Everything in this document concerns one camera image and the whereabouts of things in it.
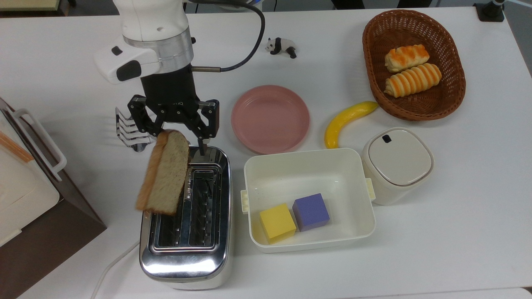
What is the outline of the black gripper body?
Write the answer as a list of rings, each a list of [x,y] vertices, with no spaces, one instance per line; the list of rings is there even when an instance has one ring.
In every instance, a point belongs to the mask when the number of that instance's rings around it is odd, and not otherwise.
[[[192,67],[142,77],[147,106],[168,123],[199,124],[198,97]]]

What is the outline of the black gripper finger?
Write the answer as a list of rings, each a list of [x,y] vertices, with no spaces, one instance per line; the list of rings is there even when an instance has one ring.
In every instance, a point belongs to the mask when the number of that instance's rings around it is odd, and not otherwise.
[[[134,95],[131,100],[128,102],[127,107],[131,114],[137,130],[140,133],[148,134],[152,137],[157,137],[162,131],[162,122],[159,118],[154,122],[148,116],[148,111],[146,110],[146,100],[145,96]]]
[[[220,123],[220,103],[218,100],[195,100],[195,108],[190,117],[188,128],[197,137],[200,155],[207,151],[207,143],[215,138]]]

